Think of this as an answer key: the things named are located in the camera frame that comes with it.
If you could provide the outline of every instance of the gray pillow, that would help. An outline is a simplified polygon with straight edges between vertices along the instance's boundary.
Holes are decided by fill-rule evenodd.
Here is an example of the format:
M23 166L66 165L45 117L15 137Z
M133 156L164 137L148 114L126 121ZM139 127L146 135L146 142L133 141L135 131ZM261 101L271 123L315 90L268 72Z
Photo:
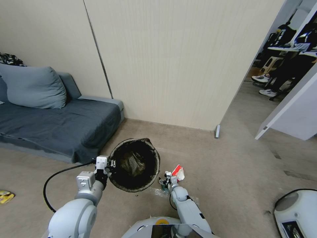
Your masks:
M44 109L65 106L65 87L51 67L0 64L0 74L7 84L8 101L13 104Z

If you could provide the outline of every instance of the wall panel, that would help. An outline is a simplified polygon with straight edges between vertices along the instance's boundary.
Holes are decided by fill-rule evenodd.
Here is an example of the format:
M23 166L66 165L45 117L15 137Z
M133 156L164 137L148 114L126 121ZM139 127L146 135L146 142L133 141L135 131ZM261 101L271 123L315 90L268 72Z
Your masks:
M82 94L111 97L81 0L0 0L0 52L71 73Z
M283 0L86 0L128 118L213 130Z

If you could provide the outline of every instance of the sneaker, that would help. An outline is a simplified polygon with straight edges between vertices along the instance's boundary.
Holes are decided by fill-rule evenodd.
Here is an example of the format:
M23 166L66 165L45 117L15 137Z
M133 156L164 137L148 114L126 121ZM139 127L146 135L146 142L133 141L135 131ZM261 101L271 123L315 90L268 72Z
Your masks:
M251 79L260 83L267 83L270 80L270 77L266 77L265 74L261 76L252 76Z
M270 98L274 97L277 95L276 92L272 91L271 89L266 89L266 90L260 90L259 94L262 94L264 96L268 96Z

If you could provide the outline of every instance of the trash bag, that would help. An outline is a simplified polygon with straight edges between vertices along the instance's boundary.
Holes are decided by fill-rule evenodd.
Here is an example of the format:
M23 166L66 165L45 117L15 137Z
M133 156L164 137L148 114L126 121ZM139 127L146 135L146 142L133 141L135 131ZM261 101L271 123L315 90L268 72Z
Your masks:
M159 173L160 157L150 139L127 139L119 143L109 156L116 161L110 181L126 192L148 188Z

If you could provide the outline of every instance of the gray sofa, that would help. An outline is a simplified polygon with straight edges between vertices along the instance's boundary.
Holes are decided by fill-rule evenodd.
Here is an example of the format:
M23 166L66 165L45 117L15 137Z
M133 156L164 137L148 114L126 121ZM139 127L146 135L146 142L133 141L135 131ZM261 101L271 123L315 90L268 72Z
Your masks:
M67 93L61 109L11 104L0 78L0 146L70 163L90 162L124 120L123 103L83 96L70 74L58 74Z

